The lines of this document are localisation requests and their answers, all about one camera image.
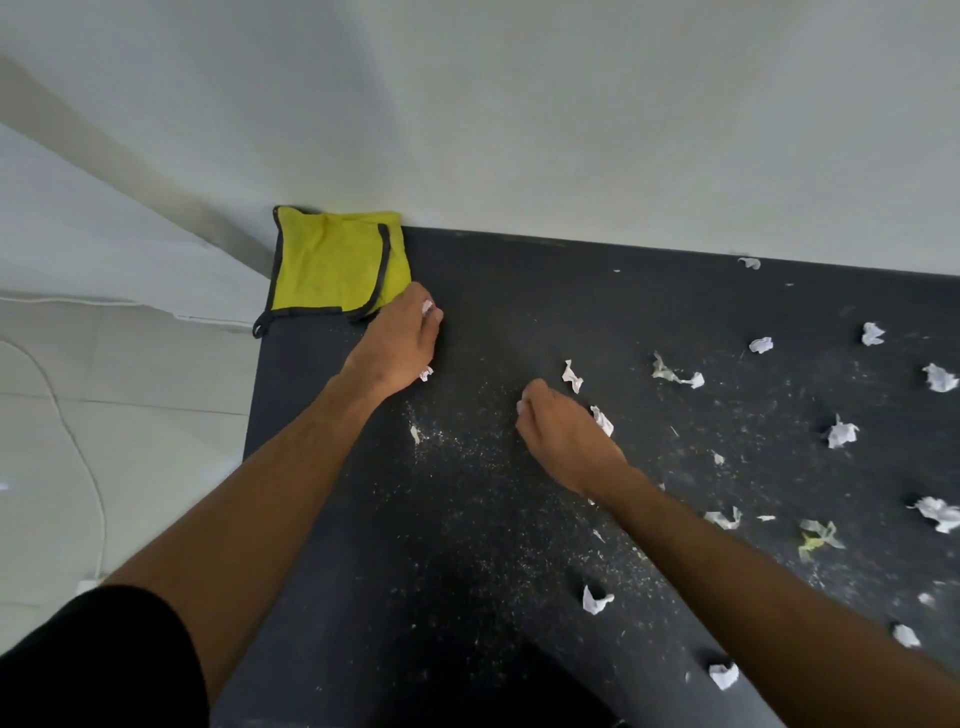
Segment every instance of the tiled floor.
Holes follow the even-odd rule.
[[[105,571],[240,462],[259,346],[149,308],[0,302],[0,339],[46,370],[100,486]],[[95,570],[100,516],[83,463],[22,354],[0,344],[0,651]]]

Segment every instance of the left hand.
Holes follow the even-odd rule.
[[[358,376],[381,399],[410,386],[433,359],[444,313],[434,305],[423,315],[430,292],[417,282],[387,303],[367,327],[344,363],[343,372]]]

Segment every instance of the yellow cloth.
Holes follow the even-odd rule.
[[[267,310],[253,327],[258,338],[276,316],[369,316],[411,280],[396,212],[311,214],[279,206],[274,219],[274,279]]]

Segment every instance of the black tabletop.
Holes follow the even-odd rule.
[[[698,511],[737,506],[739,538],[867,618],[912,626],[960,670],[960,533],[905,508],[960,503],[960,390],[930,392],[921,372],[960,373],[960,280],[405,234],[445,312],[436,374],[372,417],[215,724],[778,724],[749,681],[716,688],[704,667],[719,645],[611,518],[525,451],[519,393],[535,376],[568,391],[565,359],[585,380],[578,399],[668,493]],[[859,342],[867,321],[885,344]],[[332,316],[274,322],[248,454],[361,334]],[[749,352],[761,336],[775,347]],[[706,385],[652,379],[654,351]],[[860,430],[833,450],[836,415]],[[802,564],[804,518],[836,522],[847,549]],[[588,614],[585,584],[615,601]]]

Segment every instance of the white cable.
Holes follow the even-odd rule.
[[[0,301],[10,303],[82,303],[83,305],[143,305],[136,301],[92,301],[90,299],[67,299],[61,297],[40,298],[40,299],[18,299],[8,296],[0,296]]]
[[[84,453],[82,450],[80,450],[80,446],[77,444],[77,438],[70,429],[70,425],[68,425],[66,420],[63,418],[63,411],[60,409],[60,403],[57,401],[57,395],[54,394],[53,384],[50,383],[50,377],[47,376],[47,373],[44,371],[43,367],[40,366],[40,362],[38,362],[26,349],[22,349],[19,345],[15,344],[9,339],[5,339],[0,336],[0,344],[6,344],[11,349],[15,349],[26,356],[36,367],[36,370],[40,372],[40,376],[43,377],[43,382],[47,385],[47,393],[50,395],[50,401],[57,409],[57,417],[60,418],[60,424],[63,425],[63,431],[66,432],[67,436],[70,438],[70,443],[73,445],[73,449],[77,451],[77,456],[80,457],[80,462],[84,464],[86,475],[90,480],[90,488],[93,491],[93,497],[96,498],[97,501],[97,509],[100,511],[100,552],[97,554],[96,571],[93,572],[93,578],[99,581],[100,575],[104,570],[104,556],[107,552],[107,509],[104,507],[104,497],[103,494],[100,493],[100,486],[97,484],[97,478],[93,476],[93,471],[90,469],[90,464],[86,462]]]

